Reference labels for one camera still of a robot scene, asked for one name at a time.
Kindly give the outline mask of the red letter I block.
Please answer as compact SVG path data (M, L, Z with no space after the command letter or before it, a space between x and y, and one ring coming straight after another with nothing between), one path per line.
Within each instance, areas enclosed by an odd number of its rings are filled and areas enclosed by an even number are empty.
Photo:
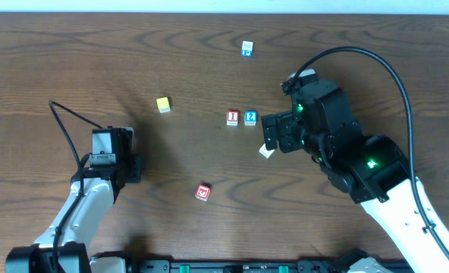
M226 124L228 126L237 126L239 123L239 111L228 111L226 116Z

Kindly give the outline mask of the red block turning blue 2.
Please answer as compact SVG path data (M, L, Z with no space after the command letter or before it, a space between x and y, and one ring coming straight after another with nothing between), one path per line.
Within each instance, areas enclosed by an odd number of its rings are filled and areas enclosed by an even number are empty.
M244 125L255 126L257 122L257 111L245 111L244 113Z

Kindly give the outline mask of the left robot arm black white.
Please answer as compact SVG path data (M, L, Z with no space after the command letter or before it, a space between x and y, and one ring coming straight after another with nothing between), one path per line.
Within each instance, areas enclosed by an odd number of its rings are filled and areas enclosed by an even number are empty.
M124 272L121 257L91 261L87 248L100 221L126 184L141 180L141 156L132 153L133 128L92 132L93 150L71 178L70 194L46 231L32 245L13 248L6 272Z

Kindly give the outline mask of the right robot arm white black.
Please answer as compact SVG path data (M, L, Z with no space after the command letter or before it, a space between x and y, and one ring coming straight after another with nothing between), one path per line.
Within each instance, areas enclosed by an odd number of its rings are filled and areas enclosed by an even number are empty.
M281 83L291 109L262 117L265 147L310 154L331 185L363 207L415 272L449 272L449 260L428 231L426 216L449 251L449 231L432 208L407 157L389 137L364 134L347 94L314 71Z

